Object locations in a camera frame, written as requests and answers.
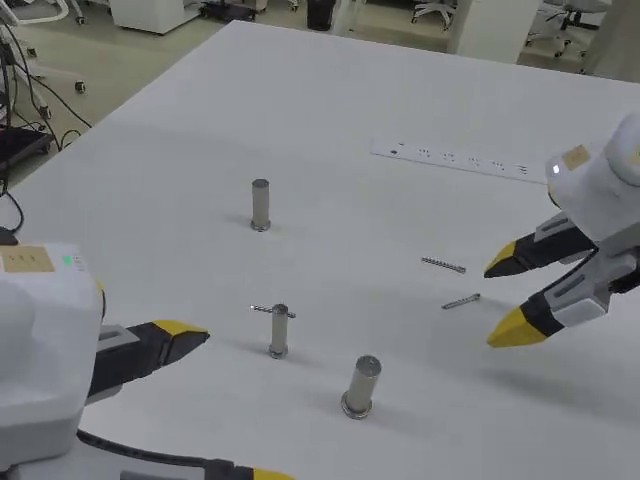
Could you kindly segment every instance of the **floor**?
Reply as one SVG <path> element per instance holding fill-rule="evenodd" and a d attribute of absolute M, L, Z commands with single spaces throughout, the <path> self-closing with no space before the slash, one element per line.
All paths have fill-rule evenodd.
<path fill-rule="evenodd" d="M 351 35 L 355 38 L 402 45 L 434 51 L 445 51 L 447 32 L 443 32 L 437 15 L 421 17 L 410 22 L 411 3 L 406 8 L 368 3 L 361 11 L 358 26 Z M 210 20 L 195 19 L 165 36 L 156 36 L 115 27 L 106 7 L 83 7 L 87 24 L 79 26 L 72 17 L 63 21 L 23 27 L 17 30 L 21 40 L 37 48 L 39 60 L 55 68 L 78 73 L 87 85 L 87 93 L 74 90 L 76 76 L 68 79 L 47 79 L 68 103 L 89 122 L 96 123 L 118 108 L 128 98 L 151 82 L 179 58 L 220 30 L 223 25 Z M 287 0 L 269 0 L 268 9 L 257 18 L 259 23 L 306 29 L 304 5 L 291 12 Z M 590 32 L 580 30 L 580 35 Z M 561 59 L 554 59 L 550 45 L 540 42 L 526 48 L 519 63 L 540 68 L 575 72 L 578 70 L 577 51 L 570 50 Z M 18 96 L 17 108 L 28 120 L 38 115 L 27 101 L 26 88 Z M 84 131 L 53 97 L 50 100 L 55 132 L 77 128 Z M 20 181 L 49 157 L 36 158 L 17 168 L 13 182 Z"/>

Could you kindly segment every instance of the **metal pin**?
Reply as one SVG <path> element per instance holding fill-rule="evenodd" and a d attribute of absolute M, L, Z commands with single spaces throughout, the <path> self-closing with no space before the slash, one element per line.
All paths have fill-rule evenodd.
<path fill-rule="evenodd" d="M 356 362 L 349 390 L 344 392 L 340 404 L 342 411 L 349 417 L 362 420 L 373 407 L 371 397 L 376 386 L 382 364 L 373 355 L 364 355 Z"/>
<path fill-rule="evenodd" d="M 282 358 L 289 352 L 287 346 L 287 328 L 290 318 L 296 318 L 296 314 L 289 312 L 289 307 L 283 303 L 278 303 L 272 308 L 251 305 L 251 310 L 271 314 L 271 343 L 269 344 L 269 355 L 273 358 Z"/>
<path fill-rule="evenodd" d="M 254 310 L 256 312 L 273 313 L 273 308 L 261 307 L 260 305 L 251 305 L 251 310 Z M 287 317 L 296 318 L 296 314 L 293 312 L 288 312 Z"/>
<path fill-rule="evenodd" d="M 443 262 L 442 260 L 438 260 L 437 258 L 432 257 L 422 257 L 422 261 L 424 263 L 429 263 L 431 265 L 435 265 L 436 267 L 448 268 L 449 270 L 453 270 L 458 273 L 467 273 L 467 269 L 461 267 L 460 265 L 454 265 L 452 263 Z"/>
<path fill-rule="evenodd" d="M 253 217 L 251 228 L 257 232 L 264 232 L 271 227 L 269 220 L 269 181 L 259 178 L 251 183 L 253 195 Z"/>
<path fill-rule="evenodd" d="M 461 298 L 460 300 L 456 300 L 455 302 L 447 303 L 446 305 L 442 306 L 442 309 L 451 310 L 452 308 L 459 307 L 460 305 L 464 305 L 466 303 L 471 303 L 471 302 L 477 302 L 478 300 L 480 300 L 480 294 L 474 293 L 470 297 Z"/>

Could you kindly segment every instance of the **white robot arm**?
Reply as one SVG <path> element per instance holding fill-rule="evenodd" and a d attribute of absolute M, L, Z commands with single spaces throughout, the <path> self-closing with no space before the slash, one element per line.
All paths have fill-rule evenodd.
<path fill-rule="evenodd" d="M 0 480 L 291 480 L 147 452 L 78 430 L 85 404 L 180 360 L 206 330 L 101 325 L 106 303 L 70 245 L 0 246 Z"/>
<path fill-rule="evenodd" d="M 640 114 L 627 116 L 606 145 L 580 145 L 547 162 L 551 200 L 562 213 L 504 247 L 486 278 L 586 257 L 510 312 L 493 347 L 529 345 L 605 315 L 614 293 L 640 285 Z"/>

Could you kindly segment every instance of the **electrical outlet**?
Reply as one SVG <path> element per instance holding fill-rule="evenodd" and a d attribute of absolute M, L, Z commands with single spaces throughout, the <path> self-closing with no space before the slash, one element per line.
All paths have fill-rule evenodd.
<path fill-rule="evenodd" d="M 411 145 L 404 142 L 374 141 L 371 153 L 383 157 L 399 158 L 411 162 L 454 168 L 494 177 L 512 178 L 529 183 L 546 185 L 547 179 L 543 166 L 509 164 L 500 160 L 487 160 L 475 155 L 456 153 L 448 149 Z"/>

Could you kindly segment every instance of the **metal cylinder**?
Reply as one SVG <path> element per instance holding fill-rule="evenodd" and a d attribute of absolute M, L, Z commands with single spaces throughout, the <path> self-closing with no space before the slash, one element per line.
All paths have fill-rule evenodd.
<path fill-rule="evenodd" d="M 373 389 L 382 371 L 382 364 L 373 355 L 364 355 L 356 362 L 349 390 L 342 395 L 342 410 L 347 416 L 363 419 L 373 407 Z"/>
<path fill-rule="evenodd" d="M 253 217 L 251 228 L 258 232 L 269 230 L 269 181 L 264 178 L 254 180 L 251 184 L 253 195 Z"/>
<path fill-rule="evenodd" d="M 289 307 L 282 303 L 274 305 L 271 311 L 271 345 L 269 353 L 273 358 L 282 358 L 289 351 L 287 347 L 287 327 Z"/>

